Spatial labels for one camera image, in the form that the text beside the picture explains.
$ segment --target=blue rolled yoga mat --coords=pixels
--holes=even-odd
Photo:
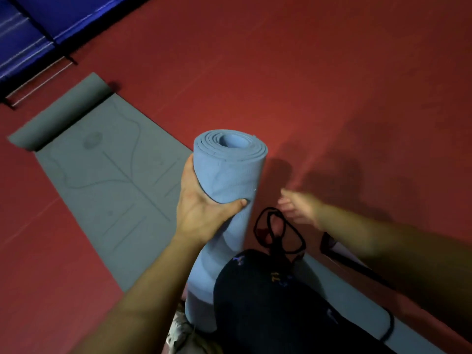
[[[208,196],[220,203],[248,200],[246,208],[203,248],[188,278],[191,295],[186,301],[186,315],[199,330],[216,330],[212,307],[215,280],[225,264],[243,250],[267,152],[267,146],[255,136],[233,130],[205,132],[193,144],[193,167]]]

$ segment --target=curved line on mat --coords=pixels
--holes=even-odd
[[[118,114],[124,118],[125,120],[127,120],[128,122],[131,122],[131,123],[134,123],[136,124],[136,126],[138,127],[138,137],[136,138],[136,142],[134,143],[134,146],[133,146],[133,150],[131,151],[131,159],[129,160],[129,172],[130,172],[130,178],[131,180],[133,180],[133,159],[134,159],[134,151],[136,150],[136,147],[138,146],[138,142],[139,142],[139,138],[141,136],[141,124],[139,124],[137,121],[135,120],[132,120],[132,119],[129,119],[127,117],[125,117],[125,115],[116,107],[116,104],[115,102],[112,102],[113,104],[113,107],[115,108],[115,110],[118,112]]]
[[[72,186],[72,185],[69,185],[68,183],[68,177],[67,177],[67,173],[64,171],[64,169],[61,167],[60,163],[52,157],[51,154],[48,154],[48,158],[51,159],[51,161],[56,164],[56,166],[59,168],[59,170],[62,172],[62,177],[63,177],[63,181],[64,181],[64,185],[66,186],[66,188],[68,189],[72,189],[72,190],[80,190],[80,189],[85,189],[86,187],[89,187],[89,186],[94,186],[94,185],[99,185],[99,184],[104,184],[104,183],[109,183],[109,182],[119,182],[119,183],[126,183],[126,184],[130,184],[129,181],[127,180],[120,180],[120,179],[108,179],[108,180],[99,180],[95,183],[91,183],[91,184],[86,184],[86,185],[82,185],[82,186]]]

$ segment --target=floor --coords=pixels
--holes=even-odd
[[[269,147],[278,189],[471,242],[472,0],[151,0],[0,108],[0,343],[65,353],[120,298],[33,154],[6,136],[90,72],[188,147],[209,129]],[[448,352],[464,340],[404,297],[309,252]],[[248,236],[248,246],[254,242]]]

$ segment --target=spiral end of rolled mat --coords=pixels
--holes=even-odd
[[[218,129],[200,134],[195,139],[193,151],[219,160],[232,162],[260,161],[267,156],[267,145],[254,135],[236,130]]]

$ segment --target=person's right hand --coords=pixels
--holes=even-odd
[[[318,214],[323,202],[309,193],[281,189],[278,201],[280,210],[286,217],[297,224],[310,224],[323,231],[318,221]]]

